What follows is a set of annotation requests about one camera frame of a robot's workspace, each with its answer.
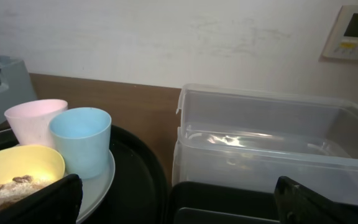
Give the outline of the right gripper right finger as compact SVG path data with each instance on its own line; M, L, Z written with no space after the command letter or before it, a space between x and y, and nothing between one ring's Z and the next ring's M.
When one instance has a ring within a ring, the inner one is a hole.
M274 198L280 223L358 224L358 206L333 202L285 176L278 178Z

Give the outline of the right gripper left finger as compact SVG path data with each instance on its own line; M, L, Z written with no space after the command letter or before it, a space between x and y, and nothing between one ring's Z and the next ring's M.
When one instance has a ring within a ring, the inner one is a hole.
M0 224L75 224L82 186L79 176L70 174L0 210Z

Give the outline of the yellow plastic bowl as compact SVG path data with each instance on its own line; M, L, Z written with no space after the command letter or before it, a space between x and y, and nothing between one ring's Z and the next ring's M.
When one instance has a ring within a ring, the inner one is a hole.
M56 150L39 145L16 146L0 151L0 184L31 175L54 182L65 173L65 162Z

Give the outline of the pink plastic cup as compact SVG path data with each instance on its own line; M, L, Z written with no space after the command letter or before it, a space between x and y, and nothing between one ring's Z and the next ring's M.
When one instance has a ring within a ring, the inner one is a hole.
M19 144L54 148L49 123L68 109L65 100L46 99L22 103L4 112Z

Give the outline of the food scraps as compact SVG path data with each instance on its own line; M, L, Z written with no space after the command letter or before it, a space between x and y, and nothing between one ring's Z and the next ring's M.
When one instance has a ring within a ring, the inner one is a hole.
M53 181L38 179L31 175L14 177L6 184L0 184L0 210L15 204L35 192L52 184Z

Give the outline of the blue plastic cup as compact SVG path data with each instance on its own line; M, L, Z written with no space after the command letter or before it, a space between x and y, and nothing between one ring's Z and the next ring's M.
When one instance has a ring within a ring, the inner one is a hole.
M109 162L112 119L98 108L74 108L49 123L55 149L63 156L69 174L91 179L102 174Z

